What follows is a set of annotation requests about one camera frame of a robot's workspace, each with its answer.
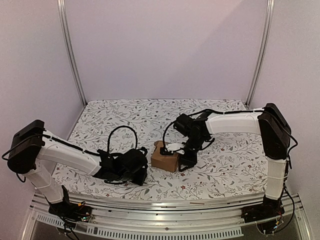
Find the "brown cardboard box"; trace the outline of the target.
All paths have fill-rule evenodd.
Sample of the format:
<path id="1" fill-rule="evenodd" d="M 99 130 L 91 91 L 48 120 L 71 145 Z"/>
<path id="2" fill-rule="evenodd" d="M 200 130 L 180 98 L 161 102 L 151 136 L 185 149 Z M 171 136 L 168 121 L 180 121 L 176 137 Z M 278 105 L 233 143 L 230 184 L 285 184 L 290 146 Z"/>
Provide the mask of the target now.
<path id="1" fill-rule="evenodd" d="M 158 140 L 154 143 L 154 152 L 151 155 L 151 166 L 167 172 L 174 173 L 178 168 L 178 153 L 170 155 L 162 155 L 161 149 L 163 147 L 162 141 Z"/>

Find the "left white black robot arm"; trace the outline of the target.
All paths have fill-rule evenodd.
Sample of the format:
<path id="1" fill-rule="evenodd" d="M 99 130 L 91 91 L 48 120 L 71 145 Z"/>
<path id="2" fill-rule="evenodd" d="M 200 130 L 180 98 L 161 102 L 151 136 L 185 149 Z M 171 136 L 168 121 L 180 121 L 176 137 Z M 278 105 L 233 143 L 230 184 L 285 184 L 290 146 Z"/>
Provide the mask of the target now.
<path id="1" fill-rule="evenodd" d="M 42 160 L 73 167 L 107 184 L 130 182 L 141 186 L 147 177 L 147 152 L 145 147 L 134 147 L 125 153 L 90 151 L 57 137 L 37 119 L 13 136 L 2 159 L 12 172 L 24 176 L 49 203 L 55 204 L 63 217 L 70 217 L 75 210 L 66 200 L 68 192 L 53 179 Z"/>

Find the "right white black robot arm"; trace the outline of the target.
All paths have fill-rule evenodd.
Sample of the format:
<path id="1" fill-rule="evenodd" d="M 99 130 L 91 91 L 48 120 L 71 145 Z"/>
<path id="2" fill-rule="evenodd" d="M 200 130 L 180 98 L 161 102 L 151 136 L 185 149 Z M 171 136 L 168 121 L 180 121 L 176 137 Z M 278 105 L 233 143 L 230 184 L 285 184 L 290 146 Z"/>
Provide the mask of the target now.
<path id="1" fill-rule="evenodd" d="M 268 199 L 259 206 L 262 218 L 269 218 L 278 210 L 284 191 L 288 169 L 292 167 L 290 152 L 298 146 L 291 127 L 274 103 L 262 108 L 237 111 L 204 109 L 196 113 L 181 114 L 173 128 L 187 138 L 185 143 L 169 143 L 170 153 L 179 153 L 179 164 L 185 169 L 196 165 L 197 154 L 211 145 L 218 134 L 250 134 L 259 136 L 267 160 L 267 183 L 264 196 Z"/>

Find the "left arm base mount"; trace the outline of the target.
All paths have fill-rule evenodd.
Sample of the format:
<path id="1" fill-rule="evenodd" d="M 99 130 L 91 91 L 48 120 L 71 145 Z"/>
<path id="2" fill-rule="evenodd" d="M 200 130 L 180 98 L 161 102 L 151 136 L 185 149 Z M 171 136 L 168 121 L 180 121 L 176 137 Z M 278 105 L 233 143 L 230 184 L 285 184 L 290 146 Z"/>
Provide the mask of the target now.
<path id="1" fill-rule="evenodd" d="M 57 203 L 49 204 L 48 212 L 56 215 L 63 220 L 71 222 L 88 222 L 92 218 L 93 208 L 86 205 L 85 201 L 79 203 L 70 202 L 68 190 L 62 185 L 62 200 Z"/>

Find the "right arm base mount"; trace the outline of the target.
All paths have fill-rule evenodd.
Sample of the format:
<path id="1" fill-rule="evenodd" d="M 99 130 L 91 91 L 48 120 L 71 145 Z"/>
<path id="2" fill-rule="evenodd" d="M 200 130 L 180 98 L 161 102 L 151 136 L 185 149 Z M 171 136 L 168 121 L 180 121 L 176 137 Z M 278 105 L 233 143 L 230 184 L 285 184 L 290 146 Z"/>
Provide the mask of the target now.
<path id="1" fill-rule="evenodd" d="M 271 199 L 263 196 L 262 203 L 245 206 L 241 209 L 241 218 L 245 223 L 251 223 L 273 218 L 285 213 L 281 198 Z"/>

